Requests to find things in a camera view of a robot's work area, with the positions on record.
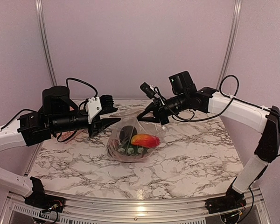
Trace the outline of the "clear zip top bag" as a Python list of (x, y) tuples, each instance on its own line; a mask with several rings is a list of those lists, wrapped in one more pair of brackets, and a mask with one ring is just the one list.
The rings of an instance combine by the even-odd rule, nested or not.
[(106, 144), (106, 154), (121, 162), (144, 161), (164, 142), (167, 127), (159, 123), (138, 121), (140, 109), (117, 112), (110, 118), (120, 118), (112, 126), (112, 133)]

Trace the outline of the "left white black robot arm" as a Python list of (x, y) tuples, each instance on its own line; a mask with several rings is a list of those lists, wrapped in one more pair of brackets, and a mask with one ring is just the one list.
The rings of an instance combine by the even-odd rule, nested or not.
[(116, 111), (111, 95), (94, 96), (78, 106), (70, 99), (68, 87), (60, 85), (45, 89), (39, 111), (17, 114), (0, 127), (0, 152), (37, 145), (53, 137), (60, 143), (66, 142), (84, 129), (92, 138), (121, 120), (101, 118), (101, 115)]

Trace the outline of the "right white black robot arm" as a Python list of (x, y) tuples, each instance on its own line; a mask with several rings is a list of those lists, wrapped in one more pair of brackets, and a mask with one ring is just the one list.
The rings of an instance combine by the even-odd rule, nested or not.
[(258, 106), (238, 99), (236, 95), (226, 95), (221, 89), (204, 87), (198, 90), (188, 71), (172, 75), (169, 80), (174, 97), (168, 99), (162, 96), (158, 87), (147, 83), (140, 85), (140, 89), (153, 102), (138, 115), (138, 121), (165, 125), (169, 123), (170, 116), (175, 116), (181, 122), (194, 122), (194, 119), (179, 116), (182, 111), (194, 110), (212, 113), (214, 118), (223, 116), (232, 119), (262, 135), (254, 156), (222, 198), (222, 205), (232, 209), (267, 166), (280, 156), (280, 111), (275, 106)]

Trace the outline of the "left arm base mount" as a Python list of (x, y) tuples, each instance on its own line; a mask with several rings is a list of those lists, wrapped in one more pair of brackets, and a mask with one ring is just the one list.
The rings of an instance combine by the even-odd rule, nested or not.
[(65, 198), (34, 191), (30, 196), (25, 197), (24, 202), (42, 209), (43, 212), (57, 211), (61, 213), (64, 208)]

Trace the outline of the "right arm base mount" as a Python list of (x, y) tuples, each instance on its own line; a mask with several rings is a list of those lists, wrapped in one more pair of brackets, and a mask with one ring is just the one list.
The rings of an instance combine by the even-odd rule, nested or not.
[(246, 200), (244, 196), (238, 199), (234, 196), (220, 196), (207, 199), (204, 206), (209, 214), (213, 214), (243, 208), (246, 206)]

